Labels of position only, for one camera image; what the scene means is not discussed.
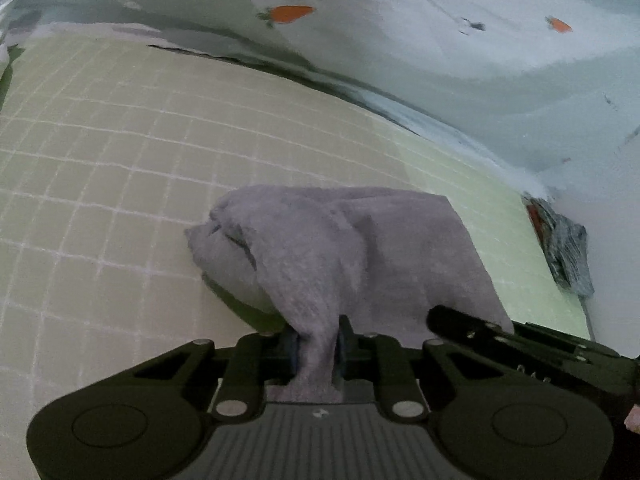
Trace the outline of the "grey sweatpants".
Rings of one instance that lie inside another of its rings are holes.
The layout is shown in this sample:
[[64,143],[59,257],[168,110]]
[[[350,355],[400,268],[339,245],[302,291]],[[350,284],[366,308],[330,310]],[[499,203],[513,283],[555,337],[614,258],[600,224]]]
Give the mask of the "grey sweatpants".
[[186,230],[194,263],[299,334],[299,368],[276,402],[337,403],[338,320],[418,348],[442,304],[512,330],[461,218],[444,196],[392,188],[256,185],[222,196]]

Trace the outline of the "dark patterned cloth item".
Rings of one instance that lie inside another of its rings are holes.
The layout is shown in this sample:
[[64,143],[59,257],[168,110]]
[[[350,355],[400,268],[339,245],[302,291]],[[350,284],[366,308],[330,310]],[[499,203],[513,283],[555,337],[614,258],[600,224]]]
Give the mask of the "dark patterned cloth item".
[[523,202],[555,283],[580,298],[591,298],[594,288],[586,228],[556,212],[542,198],[525,195]]

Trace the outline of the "green checkered bed sheet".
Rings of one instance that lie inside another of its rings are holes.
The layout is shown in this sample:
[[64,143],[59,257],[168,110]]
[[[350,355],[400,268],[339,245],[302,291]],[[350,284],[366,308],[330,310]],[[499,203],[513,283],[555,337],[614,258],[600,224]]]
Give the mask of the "green checkered bed sheet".
[[247,325],[184,229],[249,184],[449,198],[511,318],[586,336],[521,195],[485,166],[333,96],[243,66],[71,34],[16,48],[1,84],[1,474],[34,476],[44,404]]

